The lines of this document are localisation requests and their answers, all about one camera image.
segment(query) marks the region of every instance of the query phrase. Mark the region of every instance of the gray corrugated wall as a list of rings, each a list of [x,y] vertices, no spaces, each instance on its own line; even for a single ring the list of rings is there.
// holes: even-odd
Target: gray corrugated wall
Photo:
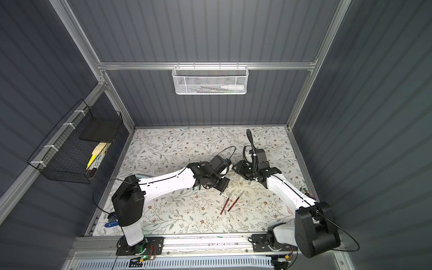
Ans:
[[[295,124],[357,270],[430,269],[431,63],[432,1],[355,0]]]
[[[113,109],[105,94],[95,107]],[[59,270],[77,236],[83,236],[120,157],[129,132],[122,125],[91,184],[39,176],[0,225],[1,269]]]
[[[49,1],[0,1],[0,195],[97,80]]]
[[[69,1],[102,62],[307,62],[338,0]]]
[[[0,194],[50,129],[97,81],[49,1],[0,1]],[[95,106],[111,108],[103,94]],[[95,211],[128,131],[123,126],[92,185],[40,176],[0,225],[1,269],[60,269]]]
[[[245,95],[177,95],[171,71],[108,71],[137,126],[286,124],[306,70],[251,70]]]
[[[308,62],[338,0],[69,4],[102,62]],[[231,96],[177,95],[168,71],[108,74],[137,126],[188,126],[284,124],[307,71],[251,71]]]

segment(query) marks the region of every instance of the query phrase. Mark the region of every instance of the white wire basket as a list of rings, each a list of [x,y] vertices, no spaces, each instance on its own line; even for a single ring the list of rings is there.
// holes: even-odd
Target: white wire basket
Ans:
[[[172,69],[175,92],[179,95],[243,95],[248,77],[248,67],[184,69],[174,66]]]

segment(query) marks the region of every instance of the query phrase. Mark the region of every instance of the table surface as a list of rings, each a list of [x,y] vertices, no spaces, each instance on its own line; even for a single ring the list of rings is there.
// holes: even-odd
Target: table surface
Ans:
[[[119,179],[132,174],[163,175],[184,168],[190,162],[209,161],[222,149],[234,145],[231,158],[235,164],[242,159],[244,145],[249,145],[247,127],[138,129],[122,162]],[[270,166],[282,171],[297,188],[306,187],[284,127],[250,127],[257,148],[266,150]],[[232,154],[228,149],[221,157]],[[230,171],[231,179],[222,195],[212,188],[182,189],[158,197],[144,204],[142,228],[145,235],[263,232],[268,226],[294,219],[292,213],[271,191],[257,182],[243,180]],[[109,198],[120,185],[115,181]],[[241,192],[243,196],[230,212],[229,206]],[[226,210],[221,209],[233,193]],[[111,200],[104,209],[114,210]],[[121,229],[106,228],[107,214],[99,217],[93,236],[122,235]]]

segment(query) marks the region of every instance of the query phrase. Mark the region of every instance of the red pencil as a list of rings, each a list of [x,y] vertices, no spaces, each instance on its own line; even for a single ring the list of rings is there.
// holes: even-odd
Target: red pencil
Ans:
[[[231,210],[231,208],[234,206],[234,204],[236,204],[236,202],[240,199],[242,194],[243,194],[243,192],[241,192],[240,195],[237,197],[237,199],[232,203],[231,207],[228,209],[228,212]]]
[[[228,198],[226,199],[225,205],[223,206],[222,211],[220,211],[220,215],[222,215],[223,211],[225,210],[225,207],[226,207],[226,205],[227,205],[229,199],[231,198],[231,195],[232,195],[232,192],[231,192],[231,194],[228,196]]]

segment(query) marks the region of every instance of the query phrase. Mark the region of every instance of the vent grille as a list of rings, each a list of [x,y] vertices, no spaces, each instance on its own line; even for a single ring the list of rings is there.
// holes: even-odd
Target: vent grille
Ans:
[[[77,270],[111,270],[115,259],[79,260]],[[215,257],[157,257],[145,261],[142,267],[129,267],[129,259],[117,259],[114,270],[123,269],[189,269],[213,267],[260,267],[273,269],[271,259],[265,256],[215,256]]]

